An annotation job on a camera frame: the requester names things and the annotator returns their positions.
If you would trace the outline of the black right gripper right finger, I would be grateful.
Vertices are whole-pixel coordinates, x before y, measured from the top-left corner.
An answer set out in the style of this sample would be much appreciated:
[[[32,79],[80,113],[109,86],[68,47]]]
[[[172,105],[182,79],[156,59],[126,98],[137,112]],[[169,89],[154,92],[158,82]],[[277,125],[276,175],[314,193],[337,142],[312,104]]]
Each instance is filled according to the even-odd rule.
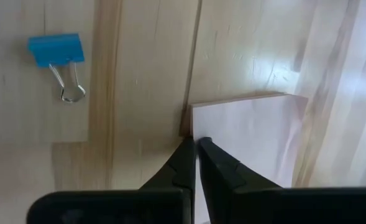
[[[366,187],[283,188],[211,138],[198,151],[211,223],[366,223]]]

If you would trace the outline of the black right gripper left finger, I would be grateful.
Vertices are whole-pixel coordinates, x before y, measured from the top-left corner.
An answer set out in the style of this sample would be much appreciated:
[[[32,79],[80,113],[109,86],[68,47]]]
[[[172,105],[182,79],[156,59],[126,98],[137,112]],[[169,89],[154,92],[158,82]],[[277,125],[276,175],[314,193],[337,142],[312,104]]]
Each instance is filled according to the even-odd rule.
[[[193,223],[196,149],[184,139],[162,168],[137,190],[53,192],[37,199],[28,224]]]

